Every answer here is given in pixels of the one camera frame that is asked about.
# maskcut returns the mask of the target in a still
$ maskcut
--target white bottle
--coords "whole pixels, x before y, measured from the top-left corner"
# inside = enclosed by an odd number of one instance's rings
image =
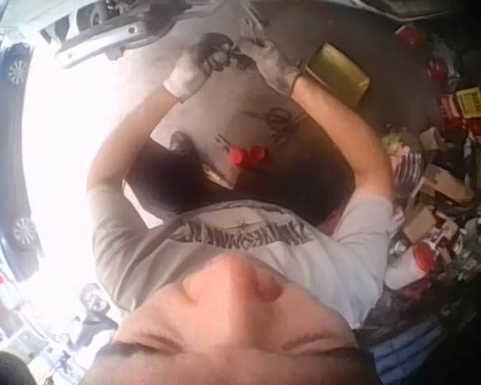
[[[430,246],[418,243],[401,254],[388,266],[385,283],[392,290],[399,290],[424,278],[435,266],[435,256]]]

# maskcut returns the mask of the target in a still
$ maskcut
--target blue car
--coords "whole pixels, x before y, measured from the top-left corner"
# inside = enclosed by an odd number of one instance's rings
[[[22,163],[22,113],[31,48],[0,47],[0,270],[16,282],[39,269],[38,233],[31,220]]]

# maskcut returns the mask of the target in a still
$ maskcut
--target man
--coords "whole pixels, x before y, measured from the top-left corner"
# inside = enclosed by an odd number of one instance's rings
[[[255,201],[180,210],[147,229],[122,183],[168,111],[229,64],[231,40],[205,35],[109,135],[91,166],[96,272],[130,315],[83,383],[378,381],[351,329],[382,291],[392,216],[388,158],[359,116],[271,42],[242,38],[238,49],[325,129],[354,170],[354,194],[332,237]],[[189,147],[182,135],[170,146]]]

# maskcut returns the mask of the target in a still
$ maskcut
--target gray work glove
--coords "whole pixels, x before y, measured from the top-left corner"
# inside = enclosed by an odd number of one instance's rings
[[[213,71],[223,71],[230,64],[233,41],[225,34],[204,34],[176,61],[175,69],[164,87],[180,102],[197,93]]]
[[[290,94],[299,70],[287,63],[274,44],[266,38],[240,38],[237,46],[257,64],[258,71],[271,88],[283,95]]]

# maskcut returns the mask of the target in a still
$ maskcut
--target white glove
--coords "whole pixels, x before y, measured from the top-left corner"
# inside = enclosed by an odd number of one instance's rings
[[[164,87],[184,102],[204,86],[213,71],[223,71],[230,64],[232,46],[233,41],[225,34],[204,34],[176,61]]]
[[[238,49],[257,64],[258,71],[271,88],[283,95],[290,94],[299,70],[287,63],[274,44],[265,38],[241,38]]]

